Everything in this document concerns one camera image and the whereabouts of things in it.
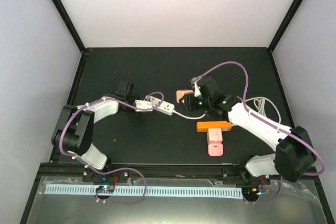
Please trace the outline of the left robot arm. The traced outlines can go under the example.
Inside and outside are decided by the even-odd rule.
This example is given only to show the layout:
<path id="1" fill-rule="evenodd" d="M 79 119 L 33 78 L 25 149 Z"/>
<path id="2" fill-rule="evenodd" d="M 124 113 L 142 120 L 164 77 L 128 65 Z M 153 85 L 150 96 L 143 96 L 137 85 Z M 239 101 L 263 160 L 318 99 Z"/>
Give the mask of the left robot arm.
<path id="1" fill-rule="evenodd" d="M 84 105 L 65 105 L 51 137 L 51 143 L 63 155 L 78 158 L 85 165 L 94 168 L 94 175 L 102 182 L 113 174 L 110 158 L 93 144 L 94 124 L 120 111 L 135 112 L 137 96 L 132 95 L 134 84 L 121 80 L 117 89 Z"/>

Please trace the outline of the beige cube plug adapter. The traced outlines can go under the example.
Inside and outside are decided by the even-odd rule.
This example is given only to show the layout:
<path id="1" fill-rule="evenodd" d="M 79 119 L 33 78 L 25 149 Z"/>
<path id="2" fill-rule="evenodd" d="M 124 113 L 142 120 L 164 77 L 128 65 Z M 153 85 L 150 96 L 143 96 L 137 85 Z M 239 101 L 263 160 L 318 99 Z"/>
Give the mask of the beige cube plug adapter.
<path id="1" fill-rule="evenodd" d="M 187 90 L 187 89 L 183 89 L 183 90 L 177 90 L 176 91 L 176 102 L 179 104 L 190 104 L 191 101 L 191 96 L 194 95 L 194 91 L 193 90 Z"/>

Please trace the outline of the pink plug adapter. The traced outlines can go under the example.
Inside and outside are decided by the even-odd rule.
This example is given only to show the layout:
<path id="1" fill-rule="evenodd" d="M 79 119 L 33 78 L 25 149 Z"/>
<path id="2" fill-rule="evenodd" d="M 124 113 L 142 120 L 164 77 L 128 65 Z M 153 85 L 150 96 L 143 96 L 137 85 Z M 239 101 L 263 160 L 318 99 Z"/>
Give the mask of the pink plug adapter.
<path id="1" fill-rule="evenodd" d="M 222 143 L 209 143 L 208 144 L 208 154 L 209 156 L 222 156 L 224 153 L 224 147 Z"/>

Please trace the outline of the white power strip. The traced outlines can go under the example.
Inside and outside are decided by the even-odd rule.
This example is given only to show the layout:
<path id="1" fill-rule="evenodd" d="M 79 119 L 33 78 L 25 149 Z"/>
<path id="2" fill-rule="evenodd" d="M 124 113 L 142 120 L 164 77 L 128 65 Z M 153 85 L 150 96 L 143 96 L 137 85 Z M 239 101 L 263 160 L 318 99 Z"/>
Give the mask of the white power strip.
<path id="1" fill-rule="evenodd" d="M 175 111 L 175 105 L 166 101 L 162 101 L 159 98 L 155 98 L 153 96 L 147 96 L 145 98 L 146 101 L 150 102 L 154 108 L 154 110 L 161 112 L 166 115 L 173 115 Z"/>

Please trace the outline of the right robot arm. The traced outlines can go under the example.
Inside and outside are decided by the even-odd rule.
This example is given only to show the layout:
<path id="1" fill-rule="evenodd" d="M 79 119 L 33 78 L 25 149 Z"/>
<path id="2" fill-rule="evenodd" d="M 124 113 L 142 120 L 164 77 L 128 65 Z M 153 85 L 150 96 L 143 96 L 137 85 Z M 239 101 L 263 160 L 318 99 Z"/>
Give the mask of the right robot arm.
<path id="1" fill-rule="evenodd" d="M 176 96 L 187 111 L 204 109 L 220 121 L 242 127 L 273 150 L 273 154 L 253 156 L 240 168 L 238 176 L 243 183 L 250 184 L 263 175 L 280 175 L 296 182 L 317 160 L 304 128 L 276 123 L 244 105 L 241 98 L 224 95 L 211 77 L 195 81 L 192 88 Z"/>

